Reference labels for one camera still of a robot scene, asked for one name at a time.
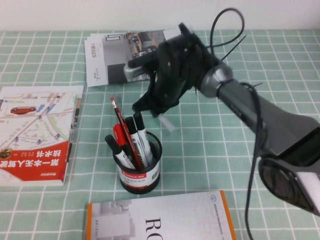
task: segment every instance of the black mesh pen holder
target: black mesh pen holder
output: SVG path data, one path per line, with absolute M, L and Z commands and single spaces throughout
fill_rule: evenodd
M 146 138 L 149 141 L 153 155 L 153 164 L 142 170 L 123 166 L 115 154 L 113 154 L 120 176 L 120 183 L 125 190 L 132 194 L 147 194 L 155 189 L 160 181 L 159 165 L 162 155 L 162 144 L 151 132 L 146 132 Z

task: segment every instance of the marker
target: marker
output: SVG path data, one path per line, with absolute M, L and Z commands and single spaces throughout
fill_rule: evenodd
M 128 156 L 131 155 L 130 148 L 126 142 L 125 134 L 122 131 L 120 123 L 117 123 L 116 125 L 114 125 L 113 134 L 114 134 L 114 138 L 115 138 L 116 142 L 120 145 L 120 147 L 125 152 L 125 154 L 127 154 Z
M 144 149 L 142 148 L 142 144 L 140 142 L 140 138 L 135 126 L 134 118 L 132 116 L 127 117 L 125 119 L 125 123 L 126 123 L 126 126 L 128 127 L 128 130 L 132 138 L 132 142 L 135 147 L 136 153 L 138 154 L 139 160 L 141 161 L 142 165 L 146 168 L 148 167 L 148 162 L 146 159 Z
M 107 135 L 104 140 L 109 145 L 111 150 L 113 151 L 116 158 L 120 161 L 120 163 L 125 166 L 128 169 L 136 169 L 135 166 L 131 163 L 128 156 L 125 154 L 125 152 L 121 149 L 119 144 L 116 142 L 114 136 L 111 134 Z
M 133 114 L 133 118 L 135 121 L 136 129 L 138 130 L 138 135 L 140 137 L 146 161 L 148 162 L 148 165 L 151 166 L 154 163 L 154 157 L 152 155 L 150 144 L 147 139 L 147 131 L 141 112 L 136 112 L 135 114 Z

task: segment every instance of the red car illustration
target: red car illustration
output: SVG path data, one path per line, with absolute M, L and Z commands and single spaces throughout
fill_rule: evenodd
M 21 114 L 27 114 L 27 113 L 34 112 L 35 110 L 37 110 L 37 108 L 34 107 L 34 106 L 31 106 L 31 107 L 14 107 L 14 108 L 11 109 L 10 112 L 12 114 L 21 115 Z

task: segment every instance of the green checkered tablecloth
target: green checkered tablecloth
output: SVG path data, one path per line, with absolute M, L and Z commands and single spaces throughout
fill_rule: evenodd
M 0 32 L 0 87 L 86 85 L 84 39 L 93 32 Z M 208 44 L 209 32 L 197 31 Z M 216 31 L 215 43 L 235 30 Z M 226 63 L 239 81 L 292 113 L 320 121 L 320 31 L 253 30 Z M 221 58 L 234 44 L 216 48 Z M 166 116 L 172 134 L 144 113 L 147 129 L 162 142 L 161 180 L 146 195 L 126 192 L 104 138 L 117 122 L 110 97 L 129 116 L 148 82 L 84 88 L 64 186 L 0 188 L 0 240 L 82 240 L 87 204 L 151 196 L 225 190 L 238 239 L 244 222 L 254 135 L 217 99 L 188 91 Z M 249 222 L 256 240 L 320 239 L 320 217 L 275 198 L 258 172 Z

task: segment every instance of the white wall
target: white wall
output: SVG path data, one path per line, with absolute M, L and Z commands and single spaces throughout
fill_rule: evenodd
M 202 30 L 227 7 L 243 13 L 246 29 L 320 29 L 319 0 L 0 0 L 0 30 L 151 30 L 180 22 Z M 231 13 L 218 24 L 239 26 Z

